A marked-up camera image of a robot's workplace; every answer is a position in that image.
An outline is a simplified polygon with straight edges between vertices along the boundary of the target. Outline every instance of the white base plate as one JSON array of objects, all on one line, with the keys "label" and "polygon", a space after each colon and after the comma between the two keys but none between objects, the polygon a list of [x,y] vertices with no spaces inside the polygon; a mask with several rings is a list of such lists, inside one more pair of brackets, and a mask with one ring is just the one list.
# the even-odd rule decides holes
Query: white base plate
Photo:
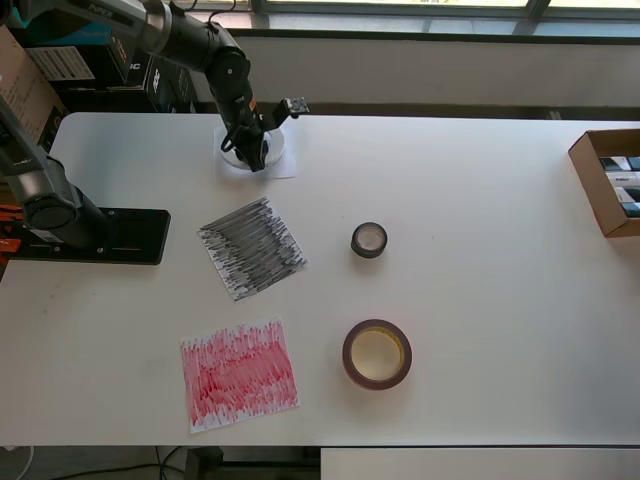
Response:
[{"label": "white base plate", "polygon": [[[224,139],[226,134],[226,128],[220,127],[215,130],[213,138],[216,141],[220,139],[219,141],[222,142],[222,139]],[[265,133],[265,137],[267,138],[267,142],[269,144],[269,153],[267,153],[265,165],[269,167],[277,163],[282,158],[282,153],[284,152],[284,135],[280,129],[277,129]],[[227,162],[228,164],[242,170],[250,170],[249,165],[241,161],[236,156],[236,152],[233,149],[229,150],[228,152],[223,152],[222,149],[219,149],[218,151],[222,154],[222,158],[224,158],[225,162]]]}]

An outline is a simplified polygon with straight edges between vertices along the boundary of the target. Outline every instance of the cardboard box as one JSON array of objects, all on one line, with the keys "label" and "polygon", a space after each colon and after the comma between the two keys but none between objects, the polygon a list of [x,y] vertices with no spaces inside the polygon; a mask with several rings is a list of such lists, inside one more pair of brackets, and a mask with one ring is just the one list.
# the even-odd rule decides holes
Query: cardboard box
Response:
[{"label": "cardboard box", "polygon": [[0,27],[0,96],[31,138],[50,151],[66,109],[7,27]]},{"label": "cardboard box", "polygon": [[640,218],[628,218],[599,157],[640,155],[640,130],[592,130],[569,150],[593,213],[607,238],[640,235]]},{"label": "cardboard box", "polygon": [[54,10],[12,33],[56,90],[127,81],[135,41],[106,25]]}]

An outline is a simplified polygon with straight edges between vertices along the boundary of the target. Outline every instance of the white table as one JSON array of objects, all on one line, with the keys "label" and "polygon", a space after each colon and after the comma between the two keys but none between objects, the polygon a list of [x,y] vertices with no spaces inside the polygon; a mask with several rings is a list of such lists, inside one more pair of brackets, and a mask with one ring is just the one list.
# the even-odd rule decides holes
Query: white table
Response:
[{"label": "white table", "polygon": [[[53,154],[98,205],[164,208],[157,267],[13,261],[0,445],[640,442],[640,240],[603,238],[567,156],[632,123],[305,117],[295,179],[228,181],[217,116],[77,114]],[[198,227],[268,195],[309,258],[234,304]],[[389,233],[353,255],[365,221]],[[281,315],[302,406],[191,435],[179,342]],[[409,337],[384,392],[345,375],[367,318]]]}]

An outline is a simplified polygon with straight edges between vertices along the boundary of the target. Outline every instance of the small tape roll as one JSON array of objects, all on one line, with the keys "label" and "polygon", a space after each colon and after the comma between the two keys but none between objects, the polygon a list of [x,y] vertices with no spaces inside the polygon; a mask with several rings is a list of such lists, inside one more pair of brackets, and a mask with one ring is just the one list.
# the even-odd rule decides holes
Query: small tape roll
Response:
[{"label": "small tape roll", "polygon": [[382,225],[367,222],[358,226],[351,236],[351,249],[363,258],[376,258],[384,252],[389,237]]},{"label": "small tape roll", "polygon": [[[353,359],[353,346],[359,335],[366,332],[378,332],[387,335],[398,348],[400,359],[394,373],[381,380],[365,376],[358,370]],[[356,384],[369,390],[386,390],[398,385],[411,368],[411,345],[406,335],[398,327],[386,320],[365,320],[351,329],[342,346],[342,363],[349,378]]]}]

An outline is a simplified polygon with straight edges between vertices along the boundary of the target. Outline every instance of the paper with red scribbles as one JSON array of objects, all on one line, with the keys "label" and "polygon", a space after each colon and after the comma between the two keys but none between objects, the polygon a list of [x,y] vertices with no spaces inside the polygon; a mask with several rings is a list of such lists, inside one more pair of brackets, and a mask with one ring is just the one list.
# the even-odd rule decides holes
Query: paper with red scribbles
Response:
[{"label": "paper with red scribbles", "polygon": [[279,317],[180,345],[191,433],[300,405]]}]

